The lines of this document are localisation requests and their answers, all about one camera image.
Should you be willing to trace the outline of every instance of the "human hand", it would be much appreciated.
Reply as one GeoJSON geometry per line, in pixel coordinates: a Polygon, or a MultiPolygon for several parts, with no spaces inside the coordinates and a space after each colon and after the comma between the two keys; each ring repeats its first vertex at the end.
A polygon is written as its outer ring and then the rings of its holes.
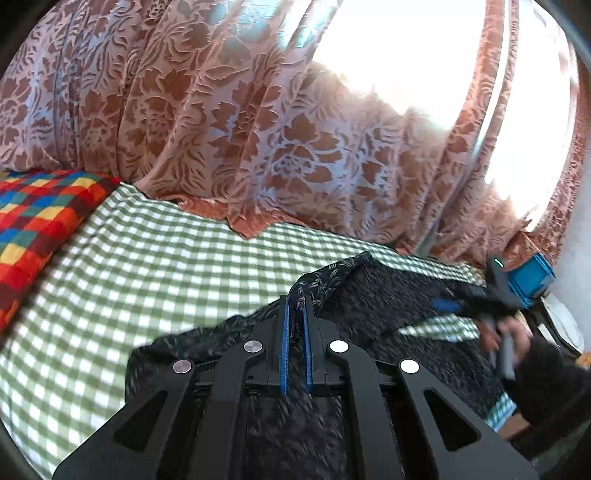
{"type": "MultiPolygon", "coordinates": [[[[498,352],[501,337],[480,320],[475,320],[476,327],[480,331],[480,347],[484,352],[498,352]]],[[[515,317],[507,317],[497,324],[501,333],[510,333],[513,337],[514,363],[518,365],[530,351],[531,334],[524,325],[515,317]]]]}

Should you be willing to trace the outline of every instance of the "green gingham bedsheet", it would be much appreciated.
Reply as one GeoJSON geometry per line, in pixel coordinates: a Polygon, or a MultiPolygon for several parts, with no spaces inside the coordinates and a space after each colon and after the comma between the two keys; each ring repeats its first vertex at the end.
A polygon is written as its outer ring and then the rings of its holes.
{"type": "MultiPolygon", "coordinates": [[[[225,222],[146,199],[122,184],[54,255],[0,350],[1,417],[43,478],[124,404],[130,351],[155,337],[248,314],[302,274],[364,250],[401,270],[481,282],[454,267],[279,223],[244,240],[225,222]]],[[[477,337],[448,315],[405,333],[477,337]]],[[[514,409],[504,395],[488,423],[514,409]]]]}

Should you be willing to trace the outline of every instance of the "sunlight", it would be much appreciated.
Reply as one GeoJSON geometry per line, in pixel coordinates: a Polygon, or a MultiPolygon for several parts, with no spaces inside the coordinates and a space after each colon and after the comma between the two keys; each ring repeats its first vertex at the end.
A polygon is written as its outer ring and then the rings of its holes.
{"type": "Polygon", "coordinates": [[[416,107],[450,129],[472,80],[485,0],[343,2],[314,60],[357,95],[416,107]]]}
{"type": "Polygon", "coordinates": [[[569,45],[555,20],[536,4],[523,3],[511,95],[485,180],[494,182],[502,199],[511,198],[516,216],[527,216],[532,231],[567,157],[570,85],[577,71],[576,64],[565,71],[569,45]]]}

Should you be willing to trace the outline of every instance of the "dark floral fabric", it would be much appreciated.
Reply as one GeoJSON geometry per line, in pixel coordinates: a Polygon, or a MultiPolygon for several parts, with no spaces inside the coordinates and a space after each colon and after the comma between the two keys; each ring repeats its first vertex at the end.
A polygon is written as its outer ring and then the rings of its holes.
{"type": "MultiPolygon", "coordinates": [[[[401,327],[437,313],[431,298],[461,282],[399,271],[364,252],[303,275],[289,293],[291,311],[311,295],[314,313],[334,322],[340,337],[364,348],[375,359],[397,363],[415,358],[481,417],[502,394],[476,340],[451,343],[401,335],[401,327]]],[[[278,301],[249,316],[236,315],[214,328],[198,328],[160,337],[129,358],[126,400],[153,373],[179,358],[201,363],[219,358],[232,345],[248,340],[257,322],[277,315],[278,301]]],[[[306,391],[301,324],[291,317],[288,393],[279,400],[247,400],[243,478],[347,479],[343,409],[338,398],[312,398],[306,391]]]]}

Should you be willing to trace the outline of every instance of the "wall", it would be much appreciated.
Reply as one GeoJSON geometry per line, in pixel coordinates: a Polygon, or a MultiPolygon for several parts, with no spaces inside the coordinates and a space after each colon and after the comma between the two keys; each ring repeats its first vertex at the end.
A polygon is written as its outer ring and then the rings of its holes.
{"type": "Polygon", "coordinates": [[[552,292],[577,320],[591,352],[591,141],[587,142],[583,178],[564,237],[552,292]]]}

